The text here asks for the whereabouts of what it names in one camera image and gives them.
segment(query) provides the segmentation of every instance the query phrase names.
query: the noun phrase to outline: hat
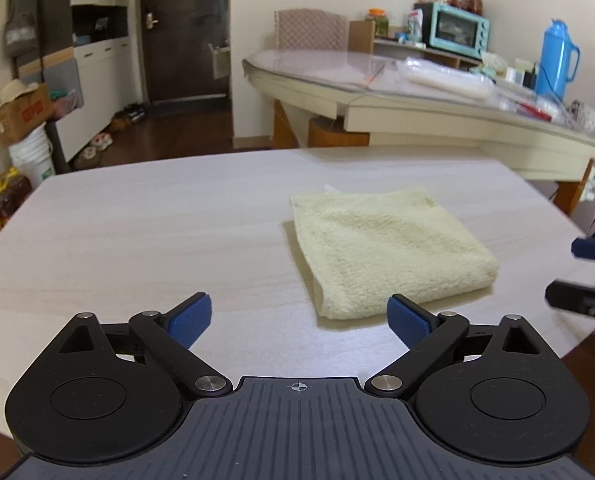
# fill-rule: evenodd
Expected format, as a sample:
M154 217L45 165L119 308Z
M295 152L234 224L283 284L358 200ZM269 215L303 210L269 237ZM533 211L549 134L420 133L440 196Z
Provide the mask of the hat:
M2 88L2 91L0 92L0 106L15 101L21 95L35 92L38 87L39 85L37 83L31 83L30 85L26 86L19 79L14 79L4 88Z

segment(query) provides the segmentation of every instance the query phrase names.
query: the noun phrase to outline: hanging bag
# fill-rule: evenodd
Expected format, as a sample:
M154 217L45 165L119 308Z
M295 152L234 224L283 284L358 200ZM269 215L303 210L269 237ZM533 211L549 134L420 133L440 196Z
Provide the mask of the hanging bag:
M20 8L20 0L11 0L9 20L4 27L4 52L16 58L38 49L38 32L35 18Z

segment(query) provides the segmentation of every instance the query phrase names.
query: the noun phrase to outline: door threshold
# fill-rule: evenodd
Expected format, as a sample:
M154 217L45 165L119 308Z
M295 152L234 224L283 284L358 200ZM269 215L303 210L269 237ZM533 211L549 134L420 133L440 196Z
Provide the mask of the door threshold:
M165 105L171 103L186 103L188 101L203 101L205 99L222 99L227 97L227 94L208 94L208 95L192 95L189 97L179 97L177 99L164 99L162 101L153 101L152 105Z

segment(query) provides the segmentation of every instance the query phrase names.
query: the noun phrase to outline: thermos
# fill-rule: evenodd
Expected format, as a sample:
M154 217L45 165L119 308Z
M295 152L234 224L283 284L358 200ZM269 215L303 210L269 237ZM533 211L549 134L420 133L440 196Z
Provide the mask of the thermos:
M573 75L569 77L573 51L577 52L577 62ZM566 23L562 20L553 20L553 25L544 33L542 58L535 92L543 96L555 94L560 100L563 100L566 85L575 79L579 65L580 49L571 41Z

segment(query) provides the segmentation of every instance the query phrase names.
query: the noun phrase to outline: folded towel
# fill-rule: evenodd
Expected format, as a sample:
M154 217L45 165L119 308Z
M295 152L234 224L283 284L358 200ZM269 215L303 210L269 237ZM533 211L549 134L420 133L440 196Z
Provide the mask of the folded towel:
M497 277L491 251L424 189L304 195L291 204L320 316L384 314L395 293L426 303Z

